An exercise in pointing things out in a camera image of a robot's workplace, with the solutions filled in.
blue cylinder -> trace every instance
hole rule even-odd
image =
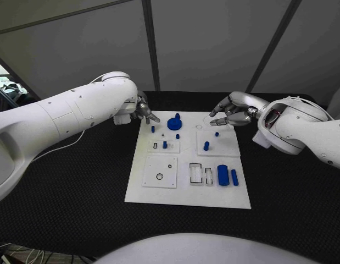
[[[203,150],[208,150],[208,149],[209,149],[209,142],[206,141],[203,144]]]
[[[218,177],[219,177],[219,185],[228,186],[229,185],[229,175],[228,175],[228,166],[226,165],[218,166]]]
[[[236,173],[235,173],[235,169],[231,170],[231,174],[232,174],[232,181],[233,181],[233,185],[235,186],[239,186],[239,180],[236,178]]]

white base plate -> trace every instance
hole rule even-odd
[[[189,206],[208,206],[208,207],[226,207],[251,209],[249,195],[244,177],[244,170],[241,165],[241,158],[231,156],[239,155],[239,149],[229,151],[229,157],[226,157],[226,149],[218,152],[216,146],[221,146],[219,140],[232,139],[232,146],[238,146],[236,135],[233,127],[210,126],[209,122],[212,118],[208,112],[159,112],[153,111],[154,115],[160,118],[160,124],[151,121],[147,125],[146,121],[141,121],[138,140],[136,146],[136,153],[133,159],[133,166],[128,179],[128,188],[125,191],[125,202],[141,202],[149,204],[166,204],[166,205],[189,205]],[[180,120],[183,126],[179,130],[172,131],[167,128],[167,120],[180,114]],[[218,113],[215,118],[223,117],[223,113]],[[151,133],[151,125],[156,126],[156,132]],[[208,132],[203,133],[209,137],[210,147],[215,147],[212,154],[216,156],[199,156],[197,149],[203,147],[203,142],[197,143],[196,132],[209,131],[212,137],[208,136]],[[153,153],[149,151],[150,141],[179,141],[180,153]],[[143,187],[144,178],[147,179],[146,161],[147,157],[156,156],[166,160],[169,157],[177,158],[177,175],[176,175],[176,189],[173,187],[153,186]],[[212,168],[213,186],[190,185],[189,183],[189,164],[200,163],[202,172],[205,168]],[[221,164],[228,165],[229,169],[229,186],[221,186],[218,184],[218,166]],[[239,180],[239,186],[232,184],[231,169],[236,170],[236,177]]]

black table surface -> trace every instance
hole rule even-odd
[[[157,111],[209,112],[226,93],[147,92]],[[268,101],[284,94],[255,94]],[[113,119],[30,164],[0,202],[0,240],[71,255],[101,256],[169,233],[210,233],[267,243],[340,263],[340,170],[311,151],[292,156],[252,142],[256,122],[236,127],[251,210],[125,203],[140,121]],[[49,149],[68,145],[78,135]]]

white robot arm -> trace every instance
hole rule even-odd
[[[317,104],[298,97],[269,103],[248,93],[232,92],[210,116],[221,110],[226,118],[215,119],[210,125],[245,125],[256,118],[255,143],[292,155],[307,146],[323,162],[340,168],[340,120],[333,120]]]
[[[130,76],[111,72],[51,98],[0,113],[0,200],[12,191],[35,156],[55,143],[114,117],[159,118],[147,107]]]

